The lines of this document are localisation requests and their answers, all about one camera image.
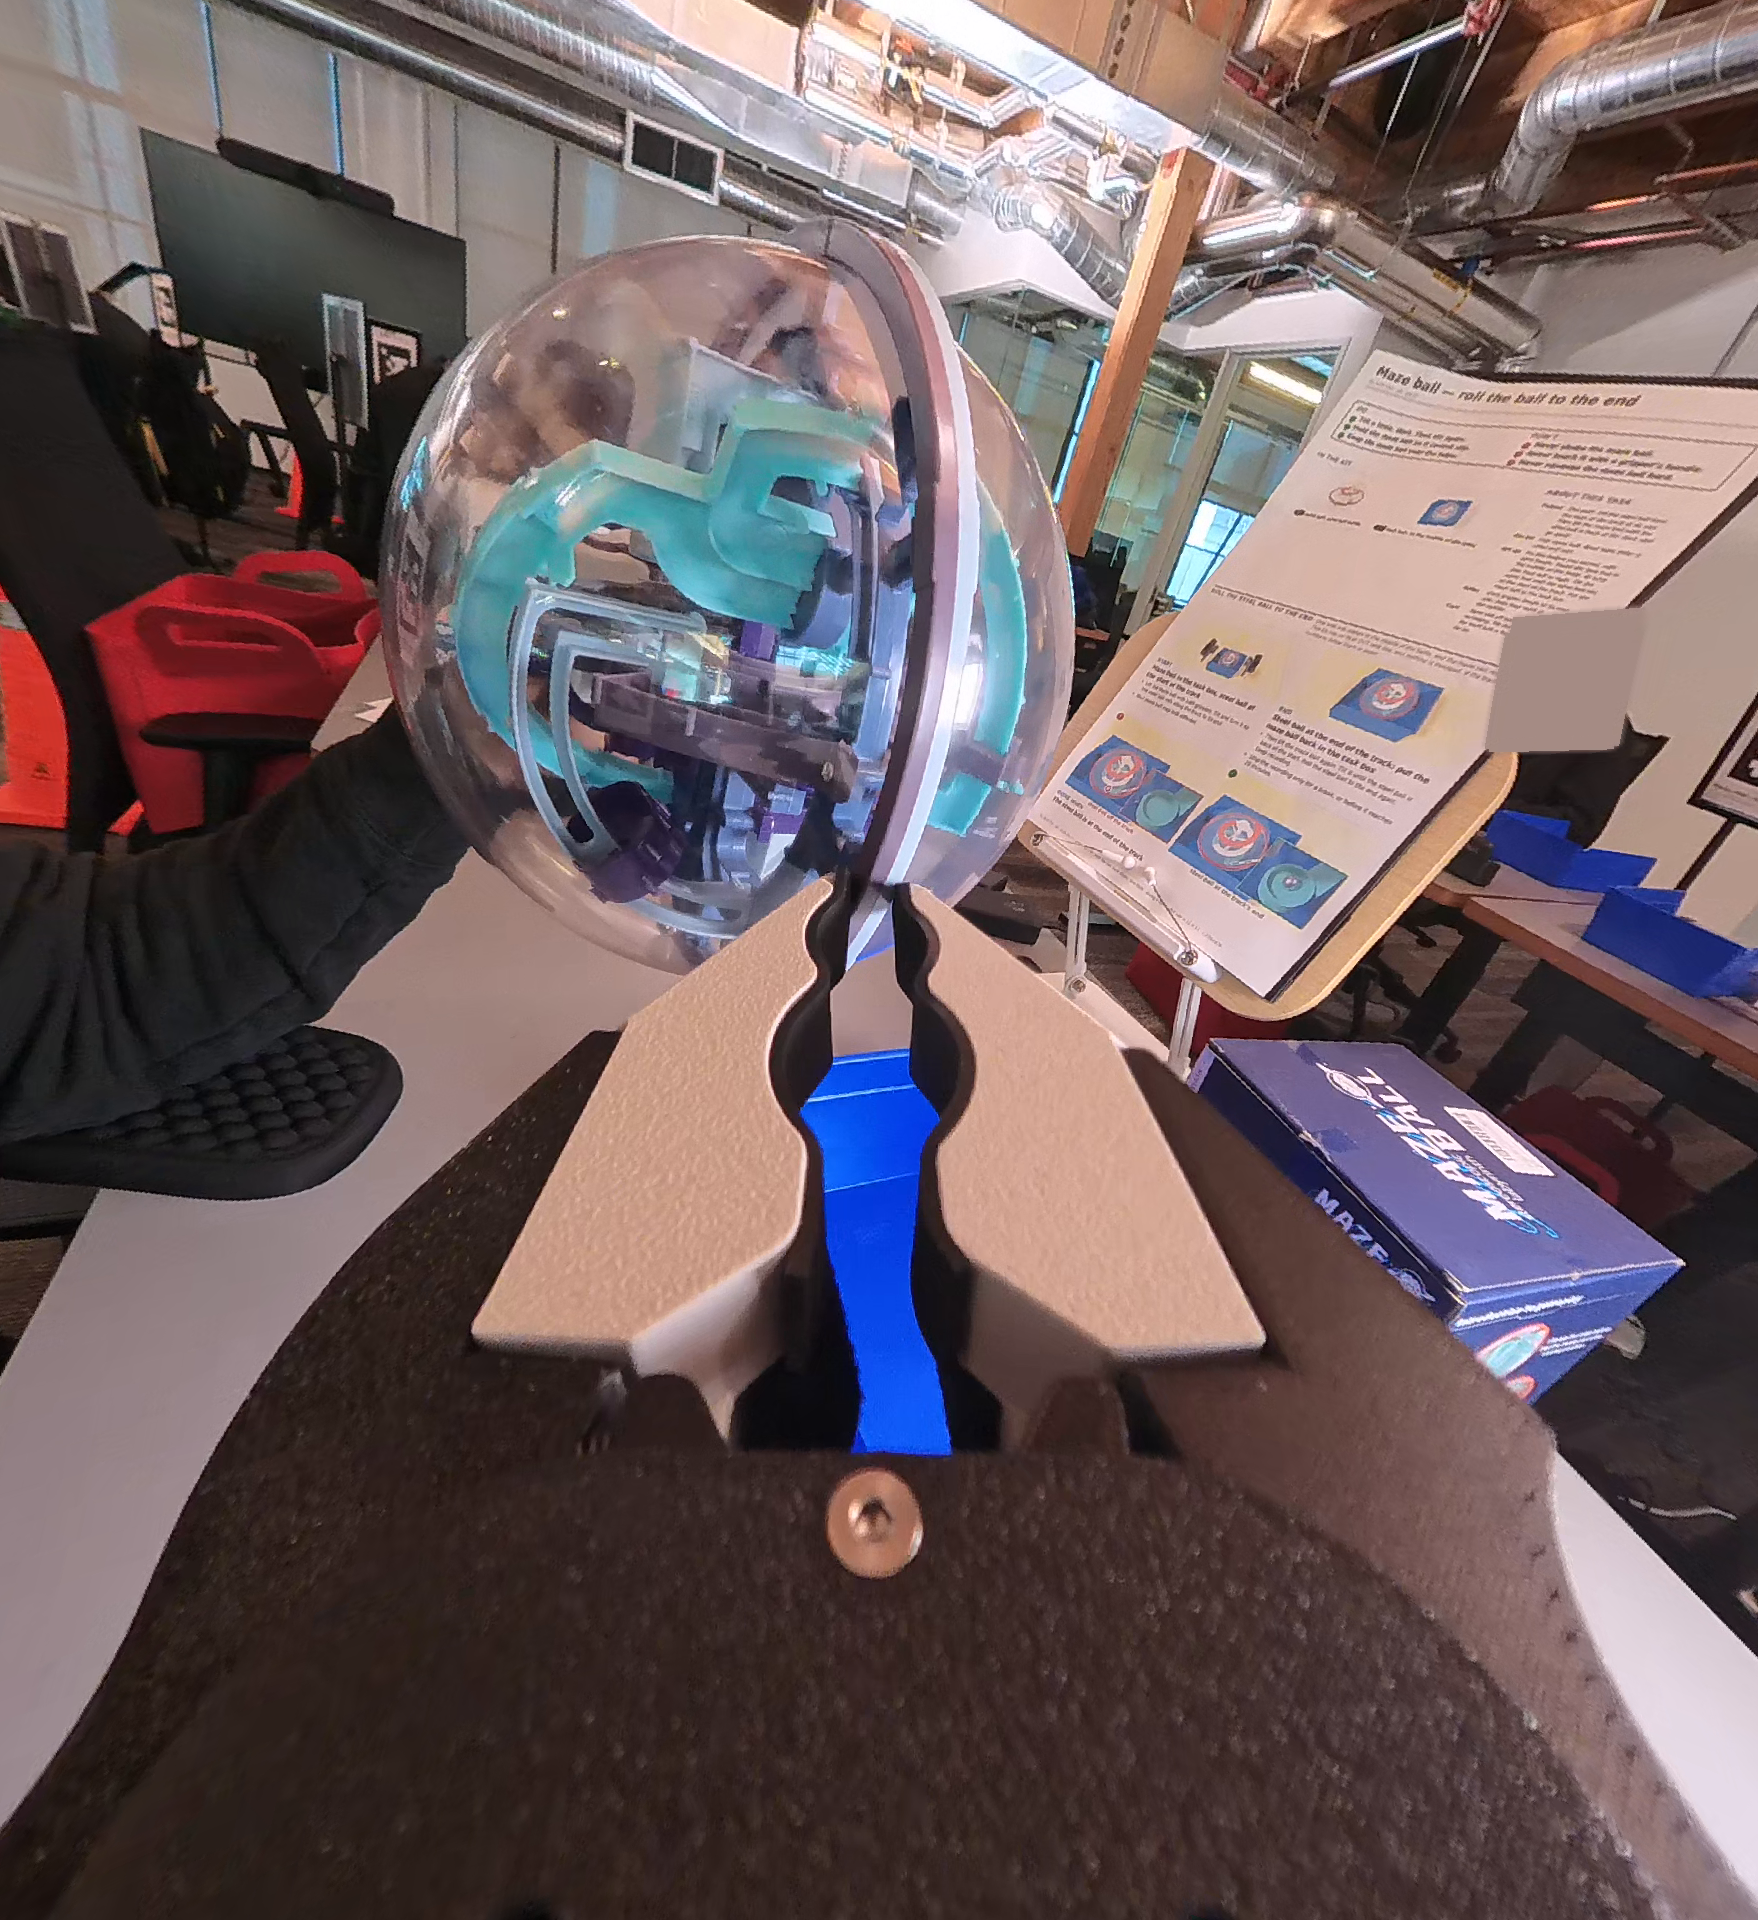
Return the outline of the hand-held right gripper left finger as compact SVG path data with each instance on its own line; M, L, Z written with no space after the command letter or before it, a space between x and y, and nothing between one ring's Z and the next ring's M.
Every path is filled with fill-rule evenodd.
M798 1108L833 1061L845 881L814 878L642 1005L475 1313L475 1342L700 1389L722 1436L785 1346L819 1196Z

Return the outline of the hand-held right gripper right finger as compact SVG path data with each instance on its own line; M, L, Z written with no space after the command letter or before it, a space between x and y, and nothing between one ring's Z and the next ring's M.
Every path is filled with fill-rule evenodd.
M1067 1380L1257 1352L1265 1332L1144 1093L1184 1093L921 886L892 894L909 1072L935 1112L912 1307L1000 1418Z

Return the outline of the blue plastic bin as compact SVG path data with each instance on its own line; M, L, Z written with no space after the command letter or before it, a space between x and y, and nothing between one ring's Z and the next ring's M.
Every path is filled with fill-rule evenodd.
M937 1112L906 1048L842 1054L800 1119L819 1141L826 1251L858 1378L852 1447L950 1453L940 1369L911 1296L921 1158Z

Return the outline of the clear plastic maze ball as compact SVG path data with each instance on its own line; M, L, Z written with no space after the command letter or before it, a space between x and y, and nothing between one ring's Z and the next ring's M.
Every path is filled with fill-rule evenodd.
M380 643L473 850L691 971L814 881L961 902L1072 678L1048 483L919 262L845 219L605 251L394 474Z

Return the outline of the person's left forearm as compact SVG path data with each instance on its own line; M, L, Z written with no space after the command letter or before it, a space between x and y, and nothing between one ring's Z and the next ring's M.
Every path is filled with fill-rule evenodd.
M464 855L394 709L216 832L0 847L0 1145L126 1116L318 1020Z

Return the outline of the instruction sheet on stand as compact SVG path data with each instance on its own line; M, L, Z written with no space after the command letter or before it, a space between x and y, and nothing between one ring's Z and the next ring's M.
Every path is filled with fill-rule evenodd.
M1018 843L1067 884L1065 962L1057 987L1089 1017L1105 1022L1117 1042L1125 1042L1127 1031L1117 1005L1098 987L1086 962L1092 914L1114 921L1172 969L1180 991L1163 1052L1166 1067L1185 1076L1199 1052L1197 1025L1205 1014L1224 1011L1263 1025L1287 1022L1309 1014L1341 987L1397 921L1441 881L1447 863L1489 822L1516 773L1514 751L1489 753L1441 805L1433 820L1394 855L1347 924L1274 997L1251 993L1219 959L1194 948L1174 930L1168 907L1146 902L1149 873L1142 864L1120 868L1102 856L1071 848L1057 831L1022 826Z

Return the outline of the black mesh pad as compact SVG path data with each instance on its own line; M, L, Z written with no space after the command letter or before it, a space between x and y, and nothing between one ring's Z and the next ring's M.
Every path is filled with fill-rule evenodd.
M0 1180L203 1201L283 1197L358 1159L400 1090L403 1070L378 1042L301 1027L135 1112L0 1143Z

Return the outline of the small blue bin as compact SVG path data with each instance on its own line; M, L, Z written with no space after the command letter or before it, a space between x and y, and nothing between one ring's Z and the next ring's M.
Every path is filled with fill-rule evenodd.
M1581 845L1565 820L1512 809L1492 814L1486 837L1501 867L1565 894L1634 889L1656 863L1652 855Z
M1681 891L1611 886L1583 940L1694 997L1758 999L1758 948L1716 934L1681 912Z

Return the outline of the printed instruction sheet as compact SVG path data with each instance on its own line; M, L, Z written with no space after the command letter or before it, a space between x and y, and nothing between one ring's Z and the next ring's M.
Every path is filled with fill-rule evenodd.
M1274 996L1489 757L1524 618L1645 603L1758 493L1758 378L1377 353L1114 692L1025 837Z

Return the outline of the red chair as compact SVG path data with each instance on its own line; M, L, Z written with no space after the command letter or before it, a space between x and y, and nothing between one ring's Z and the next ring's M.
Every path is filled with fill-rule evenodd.
M293 781L376 634L336 555L185 572L87 622L120 756L158 840L226 826Z

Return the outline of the orange traffic cone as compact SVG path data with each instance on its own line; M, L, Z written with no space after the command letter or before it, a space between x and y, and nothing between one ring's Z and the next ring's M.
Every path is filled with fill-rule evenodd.
M0 828L65 831L69 739L51 670L0 587Z

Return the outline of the black office chair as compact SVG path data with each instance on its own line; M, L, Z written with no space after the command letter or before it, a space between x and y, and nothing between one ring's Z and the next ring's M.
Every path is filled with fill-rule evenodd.
M184 572L87 394L70 336L0 326L0 587L65 714L69 850L102 850L136 798L91 625Z

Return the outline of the large dark screen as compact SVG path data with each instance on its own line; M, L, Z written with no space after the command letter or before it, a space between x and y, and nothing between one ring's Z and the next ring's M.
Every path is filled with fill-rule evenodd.
M416 336L427 359L460 353L465 248L460 235L342 193L349 179L290 162L259 173L194 143L138 132L158 259L187 332L237 348L288 346L327 359L323 297L358 300L367 323Z

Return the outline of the ceiling air vent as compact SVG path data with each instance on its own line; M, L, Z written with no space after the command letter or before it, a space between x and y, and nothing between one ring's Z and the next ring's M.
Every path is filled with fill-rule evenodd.
M626 111L622 167L626 175L665 185L706 205L722 200L722 146Z

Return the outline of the silver ceiling duct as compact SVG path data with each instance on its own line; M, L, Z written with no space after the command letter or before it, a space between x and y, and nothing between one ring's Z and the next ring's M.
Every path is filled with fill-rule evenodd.
M1127 143L878 17L800 4L248 2L330 53L385 67L637 169L637 134L704 151L661 181L750 224L840 214L934 248L966 221L1028 235L1117 305L1128 258L1098 198L1142 193Z

